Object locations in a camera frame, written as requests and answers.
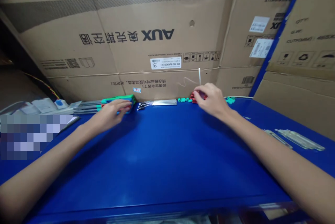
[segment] aux logo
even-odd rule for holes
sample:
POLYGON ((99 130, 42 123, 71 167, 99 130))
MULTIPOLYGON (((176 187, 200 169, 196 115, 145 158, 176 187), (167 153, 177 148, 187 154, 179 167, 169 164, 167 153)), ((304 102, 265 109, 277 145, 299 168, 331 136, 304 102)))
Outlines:
POLYGON ((145 30, 141 30, 142 31, 142 33, 143 33, 143 35, 145 36, 144 37, 144 39, 143 39, 143 41, 145 41, 145 40, 149 40, 149 41, 153 41, 153 40, 156 40, 156 35, 158 34, 158 38, 160 39, 160 40, 163 40, 163 34, 164 34, 164 36, 165 36, 165 38, 167 39, 167 40, 170 40, 171 39, 171 37, 172 37, 172 34, 173 34, 173 32, 174 32, 174 29, 172 29, 172 30, 159 30, 159 29, 155 29, 155 30, 153 30, 153 31, 151 31, 151 30, 148 30, 148 32, 146 32, 145 30))

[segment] person's right hand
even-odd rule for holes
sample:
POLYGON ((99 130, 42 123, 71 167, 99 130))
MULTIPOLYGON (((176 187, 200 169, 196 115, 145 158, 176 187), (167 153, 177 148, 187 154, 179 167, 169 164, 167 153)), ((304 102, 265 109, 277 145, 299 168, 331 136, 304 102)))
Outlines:
POLYGON ((195 87, 193 94, 200 108, 220 120, 224 120, 233 112, 224 99, 222 91, 212 83, 195 87), (199 91, 207 95, 206 100, 202 99, 199 91))

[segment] white label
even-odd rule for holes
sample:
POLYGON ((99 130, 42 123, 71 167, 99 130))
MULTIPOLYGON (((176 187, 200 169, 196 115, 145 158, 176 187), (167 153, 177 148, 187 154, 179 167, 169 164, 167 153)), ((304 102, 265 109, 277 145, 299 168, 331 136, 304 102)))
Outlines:
POLYGON ((264 16, 255 16, 254 21, 251 24, 250 32, 263 33, 266 25, 268 24, 270 18, 264 16))
POLYGON ((257 39, 255 46, 252 48, 250 57, 266 58, 273 40, 272 39, 257 39))
POLYGON ((141 93, 141 89, 140 88, 133 88, 133 92, 141 93))
POLYGON ((151 58, 151 69, 176 69, 181 68, 181 57, 151 58))

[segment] wire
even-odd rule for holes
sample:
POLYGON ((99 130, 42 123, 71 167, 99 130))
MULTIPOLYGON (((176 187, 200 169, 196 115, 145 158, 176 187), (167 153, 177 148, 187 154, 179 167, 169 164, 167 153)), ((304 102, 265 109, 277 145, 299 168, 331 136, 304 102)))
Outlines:
POLYGON ((51 90, 51 93, 53 95, 55 95, 57 99, 60 99, 59 96, 56 94, 56 92, 49 85, 47 85, 45 82, 43 82, 41 79, 38 79, 37 77, 34 77, 33 75, 30 75, 30 74, 28 74, 26 72, 24 72, 24 74, 26 74, 26 75, 28 75, 28 76, 30 76, 32 78, 35 78, 36 80, 42 82, 45 86, 47 86, 49 88, 49 90, 51 90))

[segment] blue table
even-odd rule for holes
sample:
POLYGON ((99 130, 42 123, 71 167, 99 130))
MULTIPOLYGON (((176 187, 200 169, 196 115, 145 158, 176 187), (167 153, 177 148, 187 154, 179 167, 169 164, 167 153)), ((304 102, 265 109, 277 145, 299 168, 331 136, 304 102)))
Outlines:
MULTIPOLYGON (((261 129, 290 129, 325 151, 293 149, 335 176, 335 143, 255 102, 231 107, 261 129)), ((43 152, 90 118, 84 115, 43 152)), ((3 183, 30 164, 0 162, 3 183)), ((88 143, 52 184, 28 223, 168 219, 291 202, 244 142, 198 105, 148 107, 88 143)))

